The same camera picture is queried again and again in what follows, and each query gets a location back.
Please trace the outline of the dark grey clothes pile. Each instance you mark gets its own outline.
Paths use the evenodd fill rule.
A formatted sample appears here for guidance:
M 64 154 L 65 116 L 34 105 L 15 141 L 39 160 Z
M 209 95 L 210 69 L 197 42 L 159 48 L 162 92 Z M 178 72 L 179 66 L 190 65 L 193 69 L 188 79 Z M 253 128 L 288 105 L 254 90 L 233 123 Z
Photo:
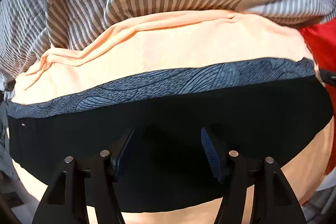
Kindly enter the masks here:
M 6 113 L 5 94 L 1 91 L 1 172 L 11 178 L 18 178 L 9 153 L 9 126 Z

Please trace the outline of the red embroidered cushion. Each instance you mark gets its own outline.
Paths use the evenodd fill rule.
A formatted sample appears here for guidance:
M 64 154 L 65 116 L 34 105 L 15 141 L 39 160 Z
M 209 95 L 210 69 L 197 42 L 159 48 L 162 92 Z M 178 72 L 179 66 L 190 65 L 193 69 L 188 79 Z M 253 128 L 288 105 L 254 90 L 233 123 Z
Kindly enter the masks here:
M 300 30 L 318 65 L 319 78 L 306 79 L 310 133 L 315 134 L 300 153 L 301 162 L 318 176 L 335 169 L 335 19 Z

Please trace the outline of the peach orange blanket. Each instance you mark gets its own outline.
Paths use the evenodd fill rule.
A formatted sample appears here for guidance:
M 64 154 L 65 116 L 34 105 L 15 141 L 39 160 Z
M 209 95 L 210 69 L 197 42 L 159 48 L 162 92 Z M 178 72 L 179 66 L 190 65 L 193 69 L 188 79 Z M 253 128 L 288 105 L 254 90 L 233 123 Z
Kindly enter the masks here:
M 14 102 L 41 103 L 98 84 L 160 69 L 200 68 L 217 63 L 275 57 L 318 63 L 296 29 L 258 15 L 232 11 L 163 12 L 127 19 L 108 28 L 82 51 L 52 48 L 18 77 Z M 313 196 L 331 156 L 334 125 L 282 167 L 300 205 Z M 210 223 L 220 199 L 167 213 L 123 213 L 126 223 Z

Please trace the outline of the black pants with patterned waistband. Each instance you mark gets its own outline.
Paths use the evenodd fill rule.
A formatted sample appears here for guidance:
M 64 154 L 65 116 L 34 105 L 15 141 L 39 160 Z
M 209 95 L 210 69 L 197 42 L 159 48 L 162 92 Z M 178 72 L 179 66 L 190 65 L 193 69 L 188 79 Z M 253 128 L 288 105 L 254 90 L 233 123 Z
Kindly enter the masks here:
M 45 184 L 67 156 L 89 159 L 134 129 L 114 188 L 127 213 L 173 211 L 223 195 L 222 149 L 284 165 L 333 117 L 311 60 L 260 58 L 164 69 L 44 103 L 9 102 L 10 155 Z

